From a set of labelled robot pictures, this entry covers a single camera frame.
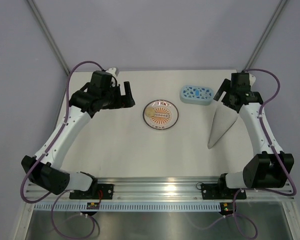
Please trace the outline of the metal food tongs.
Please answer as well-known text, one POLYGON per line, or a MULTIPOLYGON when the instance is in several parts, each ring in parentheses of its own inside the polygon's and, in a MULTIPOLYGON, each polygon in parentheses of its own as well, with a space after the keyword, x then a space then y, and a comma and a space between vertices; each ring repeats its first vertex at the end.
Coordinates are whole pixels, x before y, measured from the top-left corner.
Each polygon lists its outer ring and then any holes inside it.
POLYGON ((207 143, 208 149, 211 149, 222 138, 237 121, 238 117, 239 114, 235 110, 223 104, 216 108, 207 143))

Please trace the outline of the light blue lunch box lid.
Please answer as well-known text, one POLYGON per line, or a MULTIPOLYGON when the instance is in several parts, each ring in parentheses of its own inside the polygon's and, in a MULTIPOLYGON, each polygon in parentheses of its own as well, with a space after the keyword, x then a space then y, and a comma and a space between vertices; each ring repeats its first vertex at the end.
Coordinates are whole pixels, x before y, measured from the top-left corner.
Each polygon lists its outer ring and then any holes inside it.
POLYGON ((210 87, 184 85, 180 90, 180 98, 183 100, 200 100, 209 102, 214 97, 214 91, 210 87))

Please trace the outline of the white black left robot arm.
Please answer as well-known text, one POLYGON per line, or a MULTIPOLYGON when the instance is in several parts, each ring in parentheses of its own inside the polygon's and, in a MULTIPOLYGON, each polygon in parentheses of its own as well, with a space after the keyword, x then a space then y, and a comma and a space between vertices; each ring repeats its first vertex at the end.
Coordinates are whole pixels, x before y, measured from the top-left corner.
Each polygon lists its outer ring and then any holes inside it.
POLYGON ((87 199, 98 194, 98 180, 85 172, 62 170, 63 161, 81 130, 101 110, 131 108, 135 105, 130 83, 125 81, 125 94, 117 82, 116 67, 96 70, 89 82, 66 99, 66 112, 46 143, 34 156, 26 155, 21 165, 26 179, 49 194, 80 191, 87 199))

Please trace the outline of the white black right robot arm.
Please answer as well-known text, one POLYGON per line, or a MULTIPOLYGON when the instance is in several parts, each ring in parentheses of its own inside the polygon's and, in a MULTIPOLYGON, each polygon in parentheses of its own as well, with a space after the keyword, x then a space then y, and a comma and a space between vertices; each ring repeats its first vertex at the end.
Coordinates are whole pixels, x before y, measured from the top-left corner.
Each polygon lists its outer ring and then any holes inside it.
POLYGON ((284 152, 268 123, 261 94, 251 90, 250 74, 236 72, 224 79, 214 95, 217 106, 208 140, 212 148, 234 125, 238 118, 244 122, 253 149, 253 158, 242 171, 223 173, 217 182, 217 193, 229 198, 235 189, 261 190, 286 197, 295 196, 296 186, 290 177, 294 157, 284 152))

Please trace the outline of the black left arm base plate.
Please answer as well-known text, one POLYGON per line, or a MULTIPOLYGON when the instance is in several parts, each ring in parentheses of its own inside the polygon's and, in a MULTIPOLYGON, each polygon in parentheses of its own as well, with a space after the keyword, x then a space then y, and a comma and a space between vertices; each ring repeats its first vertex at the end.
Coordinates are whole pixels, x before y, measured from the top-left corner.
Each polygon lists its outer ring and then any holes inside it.
POLYGON ((74 190, 69 194, 71 200, 112 200, 114 184, 96 183, 87 191, 74 190))

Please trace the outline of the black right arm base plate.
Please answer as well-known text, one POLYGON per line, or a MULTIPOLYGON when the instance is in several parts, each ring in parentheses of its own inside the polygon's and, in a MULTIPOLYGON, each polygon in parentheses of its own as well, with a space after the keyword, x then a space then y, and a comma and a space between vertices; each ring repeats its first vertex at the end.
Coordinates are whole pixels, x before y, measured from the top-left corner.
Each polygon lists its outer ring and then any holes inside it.
POLYGON ((201 192, 203 200, 233 200, 236 188, 221 187, 217 183, 198 182, 195 187, 201 192))

